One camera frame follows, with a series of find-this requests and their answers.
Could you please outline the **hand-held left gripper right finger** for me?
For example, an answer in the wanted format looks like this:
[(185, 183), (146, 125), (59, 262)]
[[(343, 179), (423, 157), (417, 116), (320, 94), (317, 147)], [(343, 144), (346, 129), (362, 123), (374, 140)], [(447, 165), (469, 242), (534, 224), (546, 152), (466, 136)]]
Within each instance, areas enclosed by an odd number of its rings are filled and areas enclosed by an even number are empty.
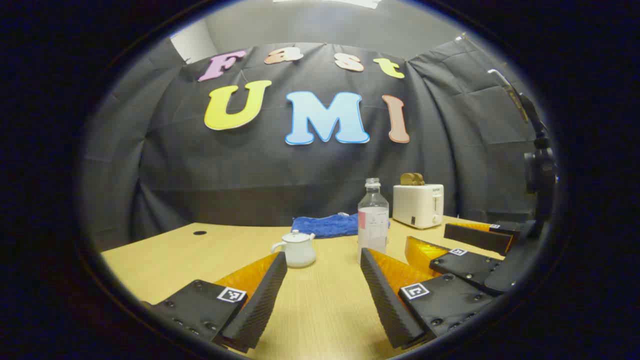
[(361, 249), (359, 266), (393, 348), (443, 337), (496, 298), (455, 274), (430, 276), (371, 248)]

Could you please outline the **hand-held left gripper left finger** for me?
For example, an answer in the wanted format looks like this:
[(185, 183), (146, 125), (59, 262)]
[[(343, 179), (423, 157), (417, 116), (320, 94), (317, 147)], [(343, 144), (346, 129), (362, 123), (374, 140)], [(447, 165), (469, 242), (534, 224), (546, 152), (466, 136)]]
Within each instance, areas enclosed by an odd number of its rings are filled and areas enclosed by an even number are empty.
[(195, 279), (146, 309), (187, 333), (241, 353), (256, 348), (288, 271), (277, 251), (215, 282)]

